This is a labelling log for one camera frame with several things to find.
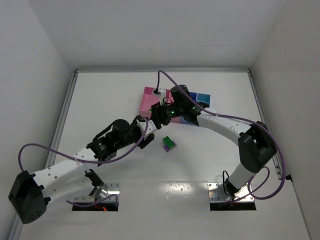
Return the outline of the purple lego brick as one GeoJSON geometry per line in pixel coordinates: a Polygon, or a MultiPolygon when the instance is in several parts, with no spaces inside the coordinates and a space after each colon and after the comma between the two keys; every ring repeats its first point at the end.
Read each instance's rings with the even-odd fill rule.
{"type": "Polygon", "coordinates": [[[165,150],[166,152],[170,152],[170,151],[173,150],[175,147],[177,147],[176,144],[173,144],[173,145],[167,145],[167,144],[165,144],[165,145],[163,146],[163,148],[164,148],[164,150],[165,150]]]}

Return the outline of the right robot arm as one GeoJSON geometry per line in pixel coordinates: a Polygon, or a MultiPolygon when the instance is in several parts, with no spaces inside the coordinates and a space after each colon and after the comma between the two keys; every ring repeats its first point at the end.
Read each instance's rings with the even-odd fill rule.
{"type": "Polygon", "coordinates": [[[277,153],[274,141],[265,132],[267,128],[262,122],[248,124],[212,115],[205,110],[208,104],[191,100],[184,85],[175,86],[170,92],[172,103],[157,102],[150,108],[150,119],[158,129],[168,125],[171,119],[182,117],[186,122],[212,130],[238,146],[240,163],[223,184],[228,196],[234,197],[277,153]]]}

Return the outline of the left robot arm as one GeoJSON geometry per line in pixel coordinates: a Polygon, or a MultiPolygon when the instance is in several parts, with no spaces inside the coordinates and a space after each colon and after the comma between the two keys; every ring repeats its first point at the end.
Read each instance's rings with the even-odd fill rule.
{"type": "Polygon", "coordinates": [[[109,193],[95,170],[118,161],[117,151],[127,146],[132,146],[133,150],[136,147],[143,149],[154,139],[156,129],[152,120],[140,115],[132,123],[117,119],[79,152],[66,155],[65,160],[33,173],[23,170],[8,195],[21,222],[30,224],[47,208],[78,196],[90,196],[95,205],[107,199],[117,201],[118,195],[109,193]]]}

